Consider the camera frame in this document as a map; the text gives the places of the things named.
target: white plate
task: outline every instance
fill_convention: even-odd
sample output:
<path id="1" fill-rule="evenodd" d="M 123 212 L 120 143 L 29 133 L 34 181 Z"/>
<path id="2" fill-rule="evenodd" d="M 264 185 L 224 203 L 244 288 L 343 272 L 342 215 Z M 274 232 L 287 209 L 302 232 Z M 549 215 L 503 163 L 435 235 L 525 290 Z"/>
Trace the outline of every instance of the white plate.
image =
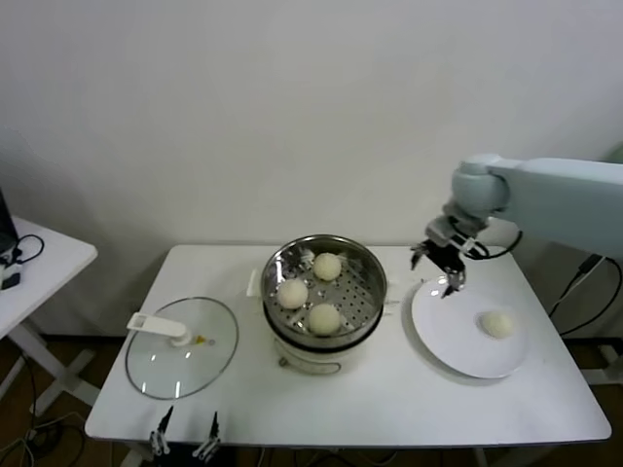
<path id="1" fill-rule="evenodd" d="M 424 283 L 411 306 L 416 330 L 428 350 L 449 367 L 472 377 L 506 377 L 517 370 L 528 349 L 521 316 L 469 289 L 442 299 L 445 281 L 440 277 Z M 479 320 L 488 311 L 509 315 L 513 335 L 496 339 L 485 333 Z"/>

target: white table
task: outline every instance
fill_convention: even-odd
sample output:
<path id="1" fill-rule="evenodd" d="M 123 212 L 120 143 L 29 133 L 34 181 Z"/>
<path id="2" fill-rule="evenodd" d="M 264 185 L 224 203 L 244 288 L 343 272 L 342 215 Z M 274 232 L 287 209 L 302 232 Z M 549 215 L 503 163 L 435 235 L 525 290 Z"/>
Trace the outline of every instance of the white table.
<path id="1" fill-rule="evenodd" d="M 258 299 L 245 291 L 270 246 L 176 246 L 141 309 L 208 296 L 227 304 L 240 339 L 225 373 L 205 390 L 174 402 L 166 431 L 198 443 L 219 413 L 231 445 L 282 447 L 484 447 L 602 440 L 610 425 L 543 307 L 511 256 L 468 264 L 470 287 L 487 288 L 525 316 L 530 334 L 523 366 L 502 380 L 464 377 L 408 339 L 403 317 L 420 279 L 439 275 L 427 259 L 409 271 L 406 247 L 371 248 L 390 287 L 387 314 L 366 342 L 364 363 L 330 377 L 281 368 Z M 170 407 L 128 382 L 129 339 L 86 425 L 99 439 L 146 441 Z"/>
<path id="2" fill-rule="evenodd" d="M 20 285 L 0 292 L 0 339 L 8 335 L 26 354 L 55 377 L 55 382 L 37 399 L 37 415 L 41 415 L 63 391 L 92 406 L 99 390 L 76 375 L 91 361 L 93 353 L 84 350 L 65 368 L 46 348 L 45 342 L 23 321 L 93 261 L 97 250 L 83 241 L 19 218 L 14 218 L 14 223 L 19 236 L 39 235 L 46 242 L 46 247 L 41 256 L 23 266 Z M 23 258 L 28 258 L 39 249 L 39 243 L 36 240 L 27 240 L 20 249 L 23 250 Z M 2 381 L 0 397 L 7 391 L 22 366 L 23 361 L 19 359 Z"/>

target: wooden floor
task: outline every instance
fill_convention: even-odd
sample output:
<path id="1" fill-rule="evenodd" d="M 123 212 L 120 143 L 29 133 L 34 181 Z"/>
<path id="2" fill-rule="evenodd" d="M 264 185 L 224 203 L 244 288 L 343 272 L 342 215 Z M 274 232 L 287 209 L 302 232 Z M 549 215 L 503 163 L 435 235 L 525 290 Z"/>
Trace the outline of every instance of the wooden floor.
<path id="1" fill-rule="evenodd" d="M 101 386 L 112 366 L 120 345 L 117 343 L 96 343 L 85 345 L 75 342 L 51 342 L 51 351 L 63 362 L 69 363 L 78 355 L 83 348 L 90 348 L 96 352 L 95 359 L 82 372 L 82 377 L 96 386 Z M 573 353 L 580 368 L 598 368 L 604 364 L 598 352 L 590 347 L 574 347 Z M 8 340 L 0 341 L 0 377 L 10 370 L 14 362 L 19 358 L 18 349 Z M 38 392 L 45 389 L 52 379 L 36 364 L 33 363 L 35 383 Z M 562 446 L 555 449 L 547 457 L 536 464 L 537 467 L 569 467 L 571 465 L 590 465 L 599 467 L 623 466 L 623 388 L 620 386 L 601 386 L 593 388 L 597 399 L 602 405 L 612 425 L 613 434 L 610 440 L 603 443 Z M 23 436 L 29 427 L 30 414 L 28 407 L 32 400 L 32 390 L 29 375 L 24 369 L 15 381 L 4 399 L 0 401 L 0 449 L 12 442 L 15 438 Z M 82 402 L 63 394 L 50 410 L 42 417 L 42 421 L 62 416 L 66 413 L 77 412 L 87 417 L 89 407 Z M 67 423 L 82 426 L 77 417 L 70 417 Z M 58 447 L 48 456 L 36 461 L 39 467 L 67 467 L 74 459 L 80 447 L 80 440 L 75 432 L 68 431 L 63 436 Z M 16 449 L 0 467 L 18 467 L 21 460 L 22 449 Z M 490 462 L 504 454 L 506 449 L 486 449 Z M 128 450 L 123 445 L 87 440 L 85 450 L 78 462 L 77 467 L 110 467 L 119 466 Z M 343 450 L 340 455 L 350 464 L 355 466 L 370 465 L 360 457 L 362 451 Z M 380 460 L 390 454 L 386 450 L 367 450 L 365 455 L 373 460 Z M 252 467 L 257 464 L 260 451 L 258 449 L 239 449 L 237 452 L 237 465 Z M 264 456 L 263 467 L 306 467 L 310 460 L 325 455 L 324 452 L 315 450 L 295 451 L 291 449 L 267 449 Z M 318 467 L 347 466 L 338 459 L 327 459 L 317 464 Z M 476 466 L 471 449 L 411 449 L 401 450 L 395 459 L 389 464 L 390 467 L 406 466 Z"/>

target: black cable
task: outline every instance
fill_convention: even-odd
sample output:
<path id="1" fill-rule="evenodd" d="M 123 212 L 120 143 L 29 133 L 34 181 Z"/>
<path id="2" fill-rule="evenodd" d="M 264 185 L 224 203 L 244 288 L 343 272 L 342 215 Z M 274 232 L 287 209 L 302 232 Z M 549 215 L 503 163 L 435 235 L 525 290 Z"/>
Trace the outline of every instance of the black cable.
<path id="1" fill-rule="evenodd" d="M 33 457 L 35 459 L 41 459 L 49 455 L 58 447 L 63 434 L 67 430 L 75 430 L 80 435 L 80 448 L 78 449 L 78 453 L 76 454 L 74 459 L 67 465 L 67 467 L 74 467 L 75 465 L 77 465 L 78 460 L 80 459 L 85 450 L 86 435 L 83 430 L 76 426 L 62 424 L 62 420 L 59 420 L 58 422 L 52 423 L 50 425 L 46 425 L 45 423 L 43 423 L 43 425 L 45 426 L 36 426 L 37 386 L 35 384 L 35 376 L 32 370 L 32 366 L 30 365 L 30 362 L 28 361 L 28 358 L 24 353 L 21 354 L 21 358 L 26 364 L 26 369 L 30 374 L 30 385 L 32 388 L 32 414 L 30 416 L 31 431 L 29 431 L 27 436 L 30 435 L 30 432 L 35 433 L 32 438 L 26 439 L 26 444 L 32 452 Z M 14 447 L 12 447 L 9 452 L 14 450 L 18 446 L 20 446 L 20 443 L 17 443 Z M 8 453 L 5 454 L 5 456 L 3 456 L 0 460 L 0 467 L 2 466 L 2 463 L 7 457 Z M 32 465 L 30 465 L 30 456 L 28 456 L 28 463 L 26 465 L 28 465 L 29 467 L 33 467 Z"/>
<path id="2" fill-rule="evenodd" d="M 469 235 L 463 233 L 461 230 L 457 228 L 456 220 L 451 219 L 450 223 L 452 224 L 453 229 L 457 231 L 457 233 L 463 237 L 463 240 L 465 240 L 466 238 L 470 238 Z M 512 243 L 508 245 L 508 247 L 505 250 L 502 250 L 499 253 L 495 253 L 494 255 L 491 254 L 491 252 L 489 251 L 489 248 L 487 248 L 483 243 L 481 243 L 478 240 L 474 240 L 474 247 L 471 250 L 469 250 L 467 253 L 465 253 L 465 256 L 469 258 L 470 260 L 474 260 L 474 261 L 493 260 L 495 258 L 499 258 L 500 256 L 507 255 L 508 253 L 513 251 L 517 247 L 517 245 L 519 245 L 519 242 L 522 241 L 523 237 L 524 237 L 524 233 L 522 231 L 518 231 L 517 236 L 512 241 Z"/>
<path id="3" fill-rule="evenodd" d="M 605 306 L 600 310 L 599 313 L 597 313 L 595 316 L 593 316 L 588 321 L 585 321 L 582 324 L 578 324 L 577 326 L 569 329 L 568 331 L 564 331 L 563 333 L 561 333 L 561 336 L 566 336 L 567 334 L 571 334 L 597 321 L 599 318 L 602 317 L 602 315 L 604 315 L 604 313 L 610 308 L 610 306 L 614 303 L 614 301 L 618 297 L 619 292 L 621 291 L 621 287 L 623 286 L 623 270 L 621 270 L 621 267 L 616 261 L 610 258 L 606 258 L 605 260 L 608 261 L 610 264 L 612 264 L 616 268 L 616 273 L 618 275 L 618 283 L 616 284 L 616 289 L 614 289 L 614 293 L 612 294 L 612 297 L 610 298 L 610 300 L 608 300 L 607 304 L 605 304 Z"/>
<path id="4" fill-rule="evenodd" d="M 30 414 L 30 429 L 34 429 L 35 427 L 35 417 L 37 416 L 37 386 L 35 384 L 35 374 L 32 371 L 32 367 L 30 366 L 30 362 L 28 361 L 28 357 L 26 357 L 25 353 L 21 353 L 21 359 L 23 363 L 26 364 L 26 368 L 28 369 L 28 373 L 30 374 L 30 387 L 32 389 L 32 413 Z"/>
<path id="5" fill-rule="evenodd" d="M 43 250 L 46 249 L 46 242 L 43 240 L 43 238 L 41 238 L 39 235 L 35 235 L 34 233 L 29 233 L 28 235 L 24 235 L 23 237 L 18 239 L 18 243 L 16 244 L 16 247 L 14 250 L 18 255 L 21 254 L 21 249 L 19 248 L 19 245 L 27 238 L 36 238 L 41 243 L 41 246 L 39 247 L 39 251 L 35 253 L 34 255 L 30 256 L 29 258 L 26 258 L 25 260 L 16 259 L 16 263 L 19 265 L 24 265 L 28 263 L 29 261 L 32 261 L 35 258 L 38 258 L 39 256 L 41 256 L 41 253 L 43 253 Z"/>
<path id="6" fill-rule="evenodd" d="M 476 241 L 475 245 L 478 248 L 484 249 L 485 254 L 483 255 L 483 254 L 480 254 L 480 252 L 474 252 L 475 248 L 472 248 L 472 250 L 469 253 L 465 253 L 465 256 L 469 258 L 470 260 L 474 260 L 474 261 L 493 260 L 495 258 L 499 258 L 500 256 L 507 255 L 508 253 L 513 251 L 517 247 L 517 245 L 519 245 L 519 242 L 522 241 L 523 237 L 524 237 L 524 233 L 522 231 L 518 231 L 515 239 L 512 241 L 510 245 L 508 245 L 508 247 L 505 250 L 502 250 L 499 253 L 495 253 L 493 255 L 489 252 L 489 250 L 487 249 L 485 245 L 483 245 L 480 241 Z"/>
<path id="7" fill-rule="evenodd" d="M 494 255 L 491 255 L 489 258 L 487 258 L 488 260 L 493 260 L 495 258 L 499 258 L 500 256 L 504 256 L 508 253 L 510 253 L 511 251 L 513 251 L 515 248 L 517 248 L 517 245 L 519 245 L 519 242 L 522 241 L 522 238 L 524 237 L 524 233 L 522 231 L 518 231 L 517 232 L 517 236 L 515 237 L 515 239 L 513 240 L 513 242 L 508 245 L 508 248 L 506 248 L 505 250 L 500 251 L 499 253 L 495 253 Z"/>
<path id="8" fill-rule="evenodd" d="M 558 298 L 558 300 L 561 300 L 570 290 L 570 288 L 573 286 L 573 284 L 575 283 L 575 281 L 577 279 L 579 279 L 582 275 L 584 275 L 581 271 L 578 271 L 575 273 L 575 276 L 573 277 L 573 279 L 567 284 L 567 287 L 565 287 L 565 290 L 563 291 L 563 293 L 561 294 L 561 296 Z M 561 305 L 562 302 L 558 302 L 557 304 L 554 305 L 554 307 L 552 308 L 552 310 L 549 312 L 549 317 L 551 318 L 552 316 L 554 316 L 554 313 L 556 312 L 556 310 L 558 309 L 558 307 Z"/>
<path id="9" fill-rule="evenodd" d="M 85 451 L 85 441 L 86 441 L 85 432 L 82 431 L 80 428 L 73 426 L 73 425 L 64 425 L 63 428 L 65 430 L 75 430 L 76 433 L 78 433 L 78 435 L 80 436 L 80 448 L 78 449 L 78 452 L 74 456 L 74 459 L 67 464 L 67 467 L 74 467 L 75 465 L 78 464 L 78 460 L 80 459 L 83 452 Z"/>

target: steamed bun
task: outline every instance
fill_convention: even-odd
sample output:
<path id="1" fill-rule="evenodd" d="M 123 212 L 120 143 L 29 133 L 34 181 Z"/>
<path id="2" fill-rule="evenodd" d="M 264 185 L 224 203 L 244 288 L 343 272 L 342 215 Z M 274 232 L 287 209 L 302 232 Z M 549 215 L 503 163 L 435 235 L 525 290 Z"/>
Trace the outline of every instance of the steamed bun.
<path id="1" fill-rule="evenodd" d="M 330 282 L 336 279 L 342 271 L 340 257 L 332 253 L 322 253 L 313 261 L 313 273 L 316 277 Z"/>
<path id="2" fill-rule="evenodd" d="M 500 311 L 489 311 L 483 314 L 480 317 L 480 324 L 488 335 L 496 339 L 509 338 L 515 332 L 511 317 Z"/>
<path id="3" fill-rule="evenodd" d="M 286 309 L 296 309 L 308 300 L 308 288 L 301 279 L 288 279 L 279 285 L 276 300 Z"/>
<path id="4" fill-rule="evenodd" d="M 330 336 L 340 329 L 340 312 L 329 304 L 320 304 L 310 311 L 310 331 L 317 336 Z"/>

